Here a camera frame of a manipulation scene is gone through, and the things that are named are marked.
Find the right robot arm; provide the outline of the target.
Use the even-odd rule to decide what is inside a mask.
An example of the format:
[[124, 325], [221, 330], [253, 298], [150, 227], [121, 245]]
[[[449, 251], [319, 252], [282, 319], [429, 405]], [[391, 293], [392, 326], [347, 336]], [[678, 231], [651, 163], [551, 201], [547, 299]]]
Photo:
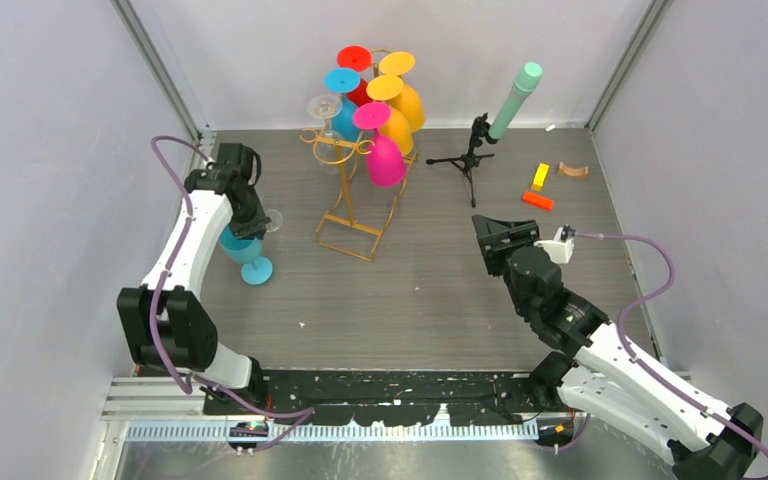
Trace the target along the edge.
[[544, 410], [562, 404], [596, 415], [657, 454], [677, 479], [744, 479], [763, 446], [763, 416], [730, 406], [648, 355], [616, 319], [567, 288], [581, 232], [568, 225], [545, 239], [535, 221], [475, 214], [476, 240], [489, 275], [503, 279], [516, 314], [552, 349], [532, 372], [531, 397]]

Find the pink wine glass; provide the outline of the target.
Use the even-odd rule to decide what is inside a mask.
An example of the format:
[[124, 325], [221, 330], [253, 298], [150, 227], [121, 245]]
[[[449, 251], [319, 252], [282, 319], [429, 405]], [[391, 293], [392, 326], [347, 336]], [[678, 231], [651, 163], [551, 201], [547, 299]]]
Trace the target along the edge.
[[373, 101], [359, 107], [352, 117], [356, 127], [373, 132], [366, 147], [367, 172], [372, 184], [381, 188], [395, 186], [406, 175], [399, 146], [383, 133], [392, 116], [389, 105]]

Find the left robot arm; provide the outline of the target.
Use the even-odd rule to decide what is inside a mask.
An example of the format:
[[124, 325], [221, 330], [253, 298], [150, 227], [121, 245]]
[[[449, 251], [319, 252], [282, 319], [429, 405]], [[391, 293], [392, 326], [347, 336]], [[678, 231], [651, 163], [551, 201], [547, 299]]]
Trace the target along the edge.
[[273, 220], [256, 192], [262, 161], [241, 143], [222, 143], [218, 155], [186, 178], [172, 177], [181, 191], [180, 213], [160, 258], [137, 287], [124, 287], [116, 308], [133, 362], [164, 369], [189, 392], [189, 375], [228, 390], [240, 412], [258, 412], [267, 398], [259, 362], [223, 345], [202, 306], [204, 276], [216, 248], [240, 267], [248, 285], [273, 274], [262, 241]]

